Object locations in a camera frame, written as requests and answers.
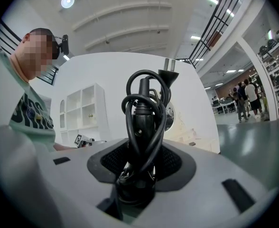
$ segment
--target white shirt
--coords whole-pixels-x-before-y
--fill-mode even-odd
[[[248,96],[250,102],[255,101],[256,99],[258,99],[257,95],[255,94],[254,85],[251,85],[251,84],[247,85],[246,88],[245,88],[245,93]]]

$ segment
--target man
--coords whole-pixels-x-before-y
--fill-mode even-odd
[[[248,118],[246,116],[246,111],[245,111],[245,101],[242,97],[242,95],[240,93],[237,92],[236,88],[233,88],[233,98],[235,100],[235,103],[237,105],[238,108],[238,117],[239,117],[239,122],[242,122],[242,117],[241,117],[241,113],[243,113],[244,117],[245,117],[245,121],[248,121]]]
[[[249,80],[249,84],[254,86],[254,88],[255,88],[255,94],[256,94],[257,97],[259,98],[259,95],[258,95],[258,87],[257,87],[257,85],[256,85],[255,83],[252,82],[252,78],[249,77],[248,80]]]
[[[252,108],[254,114],[257,115],[257,113],[258,113],[257,110],[259,109],[261,116],[263,116],[260,100],[257,97],[256,89],[255,89],[254,85],[249,84],[248,79],[245,79],[244,83],[246,84],[245,93],[249,98],[250,105],[251,105],[251,108]]]
[[[247,117],[250,117],[248,98],[245,93],[245,88],[242,86],[242,82],[239,82],[238,86],[239,86],[239,89],[237,92],[242,96],[242,98],[244,100],[244,106],[246,107],[246,110],[247,110]]]
[[[43,143],[50,152],[71,148],[55,143],[52,118],[29,81],[46,71],[46,67],[52,64],[52,59],[57,59],[57,50],[59,48],[54,35],[45,28],[27,33],[10,57],[0,50],[4,66],[25,91],[9,125],[13,130],[24,133],[33,142]]]

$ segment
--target black mesh grille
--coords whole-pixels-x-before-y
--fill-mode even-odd
[[[155,166],[157,179],[161,180],[177,172],[182,166],[182,159],[171,150],[162,146],[159,150]]]
[[[101,158],[101,164],[117,176],[120,175],[126,163],[126,147],[124,145]]]

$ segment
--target desk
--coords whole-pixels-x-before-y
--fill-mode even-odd
[[[237,106],[236,106],[235,101],[232,101],[232,102],[227,103],[227,104],[221,104],[221,105],[218,105],[218,106],[216,106],[216,107],[212,107],[212,109],[217,109],[217,108],[219,108],[219,107],[222,107],[222,108],[223,108],[223,112],[224,112],[224,114],[226,114],[225,109],[224,109],[224,106],[231,105],[232,103],[234,103],[234,106],[235,106],[235,109],[236,109],[236,108],[237,108]]]

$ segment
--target graphic t-shirt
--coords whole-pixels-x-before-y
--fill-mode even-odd
[[[7,70],[25,91],[14,110],[9,125],[13,130],[24,133],[33,142],[44,144],[50,152],[55,151],[53,148],[55,142],[53,121],[48,114],[44,101],[30,84],[19,77],[8,56],[3,51],[0,52],[0,58]]]

